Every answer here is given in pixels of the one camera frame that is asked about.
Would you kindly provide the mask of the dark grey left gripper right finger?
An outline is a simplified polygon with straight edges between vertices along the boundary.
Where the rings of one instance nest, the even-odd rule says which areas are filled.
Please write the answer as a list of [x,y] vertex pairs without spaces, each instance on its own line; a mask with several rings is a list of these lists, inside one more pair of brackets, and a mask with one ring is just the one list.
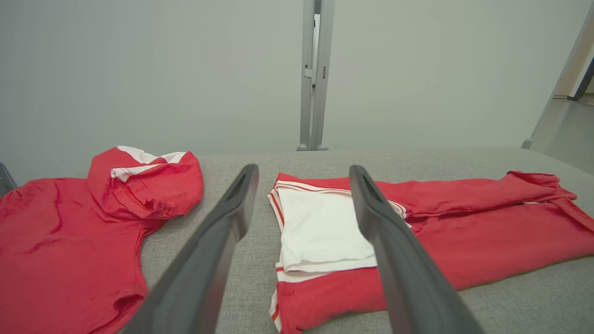
[[373,245],[394,334],[482,334],[477,319],[367,170],[349,169],[358,227]]

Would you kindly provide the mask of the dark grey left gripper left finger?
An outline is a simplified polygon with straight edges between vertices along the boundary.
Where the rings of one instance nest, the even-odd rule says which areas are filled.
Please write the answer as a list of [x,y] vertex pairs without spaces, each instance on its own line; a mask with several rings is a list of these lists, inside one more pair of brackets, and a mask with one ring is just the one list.
[[237,243],[250,228],[259,170],[245,165],[206,215],[142,306],[126,334],[214,334]]

